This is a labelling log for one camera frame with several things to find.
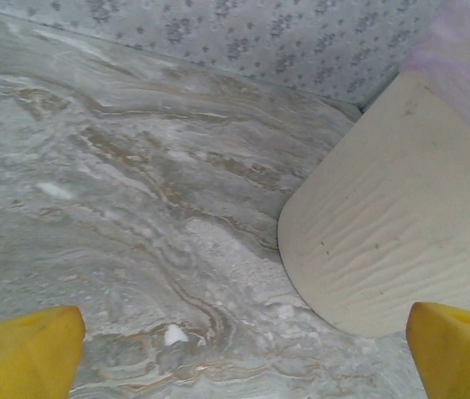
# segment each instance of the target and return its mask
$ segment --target floral wallpaper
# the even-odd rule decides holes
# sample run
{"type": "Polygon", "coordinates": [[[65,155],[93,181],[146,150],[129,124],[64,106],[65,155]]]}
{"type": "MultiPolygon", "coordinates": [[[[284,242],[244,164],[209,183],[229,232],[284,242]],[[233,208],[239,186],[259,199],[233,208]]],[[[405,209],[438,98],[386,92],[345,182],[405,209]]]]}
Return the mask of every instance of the floral wallpaper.
{"type": "Polygon", "coordinates": [[[0,0],[0,12],[365,104],[442,0],[0,0]]]}

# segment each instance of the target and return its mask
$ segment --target gray marble surface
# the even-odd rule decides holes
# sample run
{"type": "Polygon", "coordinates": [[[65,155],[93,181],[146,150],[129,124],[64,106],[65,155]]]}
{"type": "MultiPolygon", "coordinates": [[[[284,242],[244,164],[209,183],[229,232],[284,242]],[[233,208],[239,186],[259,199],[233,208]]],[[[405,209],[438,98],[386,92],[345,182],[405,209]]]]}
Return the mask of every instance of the gray marble surface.
{"type": "Polygon", "coordinates": [[[352,127],[316,98],[0,17],[0,319],[76,304],[73,398],[421,398],[403,334],[319,319],[286,199],[352,127]]]}

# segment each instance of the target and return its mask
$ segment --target yellow foam block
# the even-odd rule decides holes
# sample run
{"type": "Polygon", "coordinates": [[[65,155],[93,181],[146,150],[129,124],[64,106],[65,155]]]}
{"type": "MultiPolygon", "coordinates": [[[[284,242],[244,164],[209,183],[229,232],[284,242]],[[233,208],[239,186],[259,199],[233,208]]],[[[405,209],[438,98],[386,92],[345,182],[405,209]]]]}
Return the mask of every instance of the yellow foam block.
{"type": "Polygon", "coordinates": [[[415,303],[407,341],[429,399],[470,399],[470,312],[415,303]]]}
{"type": "Polygon", "coordinates": [[[0,399],[66,399],[85,333],[74,306],[0,322],[0,399]]]}

